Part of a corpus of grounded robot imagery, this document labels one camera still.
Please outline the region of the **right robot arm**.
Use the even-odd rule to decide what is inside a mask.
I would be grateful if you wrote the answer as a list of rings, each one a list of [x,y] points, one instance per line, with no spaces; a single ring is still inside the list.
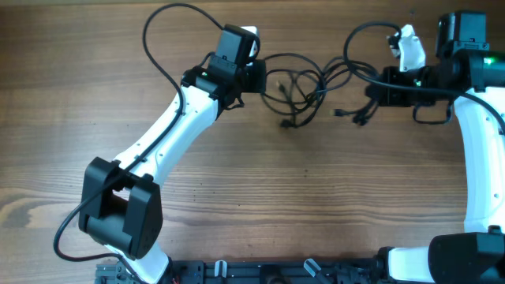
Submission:
[[[429,66],[412,26],[388,37],[400,61],[371,79],[368,96],[382,107],[417,110],[447,101],[462,133],[467,202],[464,230],[426,246],[385,247],[368,268],[370,283],[501,283],[504,280],[504,55],[490,49],[486,16],[457,11],[438,23]]]

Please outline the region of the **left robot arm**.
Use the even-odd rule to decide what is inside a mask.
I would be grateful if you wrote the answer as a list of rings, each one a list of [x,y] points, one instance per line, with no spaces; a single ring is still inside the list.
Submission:
[[[135,282],[158,283],[169,256],[157,242],[163,224],[161,188],[194,140],[244,93],[265,89],[255,26],[227,24],[207,65],[187,70],[174,100],[148,131],[113,161],[86,168],[78,226],[118,258]]]

